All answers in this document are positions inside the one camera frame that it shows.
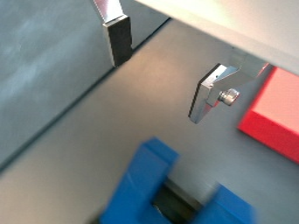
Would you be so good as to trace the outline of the black-padded gripper left finger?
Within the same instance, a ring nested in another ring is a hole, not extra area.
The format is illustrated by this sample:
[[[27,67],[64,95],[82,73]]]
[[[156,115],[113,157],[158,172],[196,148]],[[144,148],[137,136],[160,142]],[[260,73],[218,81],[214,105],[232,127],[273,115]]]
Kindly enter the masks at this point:
[[[118,0],[92,0],[106,34],[108,50],[113,67],[121,66],[132,57],[130,18],[124,14]]]

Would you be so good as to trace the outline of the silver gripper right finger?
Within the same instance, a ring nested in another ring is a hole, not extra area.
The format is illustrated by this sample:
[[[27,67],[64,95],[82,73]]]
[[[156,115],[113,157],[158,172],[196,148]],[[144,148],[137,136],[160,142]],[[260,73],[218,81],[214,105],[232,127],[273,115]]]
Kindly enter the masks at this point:
[[[238,98],[234,87],[252,81],[266,69],[268,63],[258,57],[234,49],[228,64],[217,64],[197,83],[188,117],[198,123],[218,102],[230,106]]]

